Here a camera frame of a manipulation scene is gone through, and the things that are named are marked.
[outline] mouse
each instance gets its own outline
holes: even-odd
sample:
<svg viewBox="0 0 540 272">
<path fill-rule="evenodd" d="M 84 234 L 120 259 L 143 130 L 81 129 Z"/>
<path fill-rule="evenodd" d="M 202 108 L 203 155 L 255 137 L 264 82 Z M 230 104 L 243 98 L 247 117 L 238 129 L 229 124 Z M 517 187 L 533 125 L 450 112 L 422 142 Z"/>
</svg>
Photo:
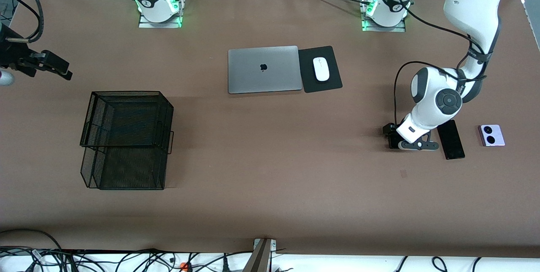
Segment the mouse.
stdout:
<svg viewBox="0 0 540 272">
<path fill-rule="evenodd" d="M 315 78 L 317 78 L 318 81 L 328 81 L 330 78 L 330 72 L 328 71 L 328 63 L 324 57 L 314 58 L 313 67 L 315 69 Z"/>
</svg>

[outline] laptop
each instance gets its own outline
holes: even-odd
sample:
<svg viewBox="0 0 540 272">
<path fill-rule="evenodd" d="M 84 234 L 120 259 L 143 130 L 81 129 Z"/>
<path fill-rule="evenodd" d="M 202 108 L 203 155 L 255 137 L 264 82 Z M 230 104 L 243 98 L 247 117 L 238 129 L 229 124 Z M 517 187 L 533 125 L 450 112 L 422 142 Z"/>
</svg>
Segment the laptop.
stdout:
<svg viewBox="0 0 540 272">
<path fill-rule="evenodd" d="M 229 50 L 229 94 L 301 89 L 297 46 Z"/>
</svg>

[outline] metal mesh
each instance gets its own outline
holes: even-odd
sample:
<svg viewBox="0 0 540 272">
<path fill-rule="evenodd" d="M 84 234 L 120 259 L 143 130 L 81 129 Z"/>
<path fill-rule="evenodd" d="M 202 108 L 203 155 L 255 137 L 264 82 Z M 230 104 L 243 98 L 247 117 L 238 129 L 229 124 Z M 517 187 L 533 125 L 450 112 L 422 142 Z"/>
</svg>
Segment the metal mesh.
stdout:
<svg viewBox="0 0 540 272">
<path fill-rule="evenodd" d="M 93 92 L 81 136 L 86 186 L 164 189 L 172 114 L 160 92 Z"/>
</svg>

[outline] brown tabletop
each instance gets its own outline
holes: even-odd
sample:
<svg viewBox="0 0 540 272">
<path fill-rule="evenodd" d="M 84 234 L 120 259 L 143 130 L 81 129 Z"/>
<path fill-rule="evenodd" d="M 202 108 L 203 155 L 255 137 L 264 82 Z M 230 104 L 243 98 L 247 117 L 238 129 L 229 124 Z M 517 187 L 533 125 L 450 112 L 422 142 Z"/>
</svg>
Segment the brown tabletop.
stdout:
<svg viewBox="0 0 540 272">
<path fill-rule="evenodd" d="M 452 28 L 444 0 L 415 0 Z M 343 0 L 187 0 L 184 26 L 139 29 L 130 0 L 41 0 L 42 39 L 73 80 L 15 73 L 0 88 L 0 228 L 47 230 L 65 248 L 249 249 L 257 237 L 290 253 L 537 256 L 540 251 L 540 54 L 519 0 L 482 93 L 456 117 L 467 157 L 391 151 L 392 85 L 411 60 L 457 64 L 467 42 L 407 19 L 407 32 L 363 32 Z M 36 19 L 18 8 L 12 28 Z M 231 48 L 331 45 L 343 88 L 234 97 Z M 403 70 L 399 118 L 413 107 Z M 161 91 L 174 105 L 164 191 L 87 189 L 79 140 L 91 91 Z M 477 126 L 499 124 L 486 148 Z M 0 245 L 52 247 L 36 235 Z"/>
</svg>

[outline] mouse pad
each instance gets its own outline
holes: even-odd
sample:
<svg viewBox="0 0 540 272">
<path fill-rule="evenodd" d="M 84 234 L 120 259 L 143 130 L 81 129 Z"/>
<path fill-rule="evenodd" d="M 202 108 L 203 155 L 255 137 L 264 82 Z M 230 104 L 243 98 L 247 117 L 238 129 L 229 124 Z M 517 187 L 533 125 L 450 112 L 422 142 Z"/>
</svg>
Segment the mouse pad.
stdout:
<svg viewBox="0 0 540 272">
<path fill-rule="evenodd" d="M 300 49 L 298 51 L 300 58 L 300 74 L 302 75 L 302 84 L 306 93 L 326 91 L 343 87 L 341 77 L 339 76 L 338 63 L 334 56 L 334 49 L 331 46 Z M 324 57 L 328 63 L 328 72 L 330 78 L 326 82 L 320 82 L 315 78 L 313 68 L 313 59 Z"/>
</svg>

